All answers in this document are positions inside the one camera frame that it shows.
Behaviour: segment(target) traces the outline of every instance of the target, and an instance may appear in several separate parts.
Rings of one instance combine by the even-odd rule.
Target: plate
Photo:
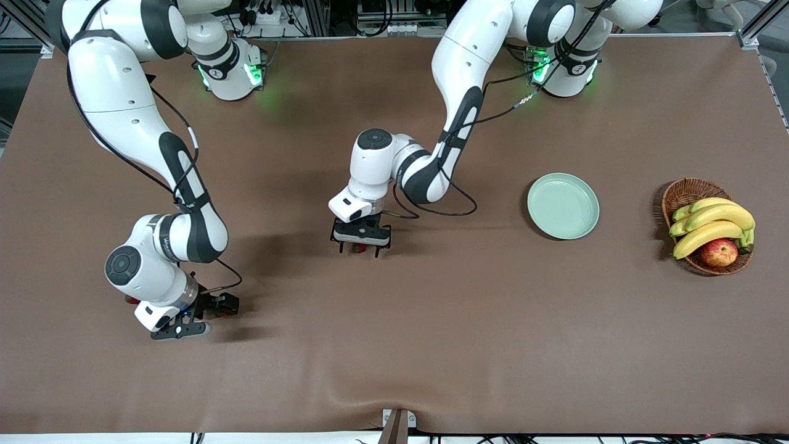
[[[539,178],[529,189],[526,205],[537,227],[557,239],[588,235],[600,217],[592,187],[567,173]]]

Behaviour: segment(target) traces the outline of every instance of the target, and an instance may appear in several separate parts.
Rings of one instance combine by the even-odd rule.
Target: banana
[[[679,237],[681,235],[686,235],[688,232],[685,231],[685,223],[687,219],[680,219],[674,222],[674,224],[669,228],[668,235],[672,238]]]
[[[742,239],[743,237],[742,229],[733,222],[728,220],[711,222],[685,235],[674,246],[674,258],[685,258],[700,246],[715,239]]]
[[[742,232],[745,235],[745,238],[741,241],[741,244],[742,244],[742,245],[740,245],[741,247],[744,248],[744,247],[749,246],[750,244],[753,243],[753,231],[754,231],[754,228],[751,228],[750,230],[745,230],[745,231]]]
[[[695,201],[690,206],[690,212],[691,213],[695,213],[698,210],[700,210],[700,209],[702,209],[702,208],[704,208],[706,206],[718,205],[718,204],[737,205],[733,201],[730,201],[730,200],[724,199],[724,198],[706,198],[706,199],[701,199],[700,201]]]
[[[715,204],[691,213],[685,222],[685,230],[693,231],[715,220],[734,222],[743,231],[748,231],[756,225],[753,216],[743,207],[730,204]]]
[[[671,218],[674,219],[674,222],[677,222],[679,220],[685,219],[688,216],[690,216],[690,205],[685,205],[681,209],[674,211],[674,216]]]

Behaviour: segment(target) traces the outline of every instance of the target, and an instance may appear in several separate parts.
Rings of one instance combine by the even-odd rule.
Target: fruit basket
[[[663,199],[660,203],[666,225],[668,227],[671,226],[671,216],[676,210],[704,198],[724,198],[733,200],[723,188],[704,179],[684,178],[669,185],[666,191],[663,193]],[[738,271],[747,267],[752,257],[753,246],[751,246],[751,251],[748,254],[740,254],[737,257],[737,260],[725,267],[714,267],[705,264],[701,260],[701,255],[699,254],[698,250],[686,257],[685,260],[695,269],[698,269],[706,274],[713,276],[725,276],[728,274],[737,273]]]

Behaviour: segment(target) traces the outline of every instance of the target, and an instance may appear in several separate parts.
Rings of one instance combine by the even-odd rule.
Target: brown fabric surface
[[[90,138],[64,57],[42,61],[0,159],[0,431],[347,430],[402,407],[445,433],[789,432],[789,138],[757,54],[733,37],[611,39],[580,96],[475,129],[456,179],[476,214],[392,220],[381,259],[339,255],[327,201],[356,135],[428,149],[439,135],[437,43],[283,43],[266,90],[236,103],[203,91],[187,57],[145,66],[194,125],[230,229],[222,257],[245,277],[242,315],[163,343],[102,267],[170,197]],[[488,78],[520,69],[502,54]],[[526,91],[493,87],[483,115]],[[553,171],[600,199],[583,239],[524,216],[529,184]],[[665,260],[653,201],[686,176],[757,218],[742,273]]]

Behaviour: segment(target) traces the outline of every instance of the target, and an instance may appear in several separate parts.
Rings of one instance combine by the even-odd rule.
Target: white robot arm
[[[581,34],[593,15],[591,9],[603,2],[609,6],[603,6],[605,9],[597,21],[575,48],[569,51],[570,42]],[[549,79],[545,82],[544,91],[557,97],[571,97],[580,93],[592,81],[600,50],[611,35],[612,25],[616,24],[625,31],[646,26],[662,5],[662,0],[578,0],[570,31],[558,44],[548,48],[547,56],[553,62],[546,66],[543,73],[543,78]]]
[[[199,295],[199,284],[178,263],[213,262],[228,239],[189,150],[156,109],[140,64],[182,53],[186,25],[175,6],[155,0],[67,0],[57,9],[49,23],[67,51],[69,88],[93,137],[159,173],[179,209],[141,217],[105,264],[110,283],[140,301],[140,323],[157,332]],[[200,328],[208,332],[208,325]]]
[[[550,46],[567,33],[574,9],[572,0],[469,0],[433,55],[433,78],[447,107],[435,149],[430,153],[405,134],[362,132],[353,147],[348,187],[329,201],[331,211],[343,223],[380,213],[392,179],[417,204],[442,198],[479,115],[485,74],[504,39],[509,34]]]
[[[206,87],[221,100],[239,100],[263,84],[260,49],[230,38],[211,12],[231,0],[53,0],[47,7],[47,28],[65,53],[86,17],[88,31],[112,31],[140,62],[169,59],[189,52]],[[101,6],[95,13],[93,8]]]
[[[337,217],[333,239],[372,245],[388,242],[388,238],[370,239],[369,233],[370,228],[377,227],[391,180],[418,205],[443,197],[477,121],[484,76],[508,34],[532,46],[551,48],[549,54],[554,62],[546,70],[557,66],[562,69],[554,75],[548,72],[551,77],[544,77],[548,83],[543,89],[557,96],[570,96],[580,92],[588,81],[600,47],[611,32],[610,20],[625,29],[638,28],[654,17],[660,3],[661,0],[581,0],[576,5],[572,0],[469,0],[433,55],[433,78],[447,107],[447,121],[435,149],[430,153],[405,134],[380,129],[362,132],[351,154],[348,186],[329,201],[329,208]],[[590,9],[598,7],[604,8],[600,11],[602,18],[576,41],[593,15]],[[367,224],[354,222],[363,218],[376,219]]]

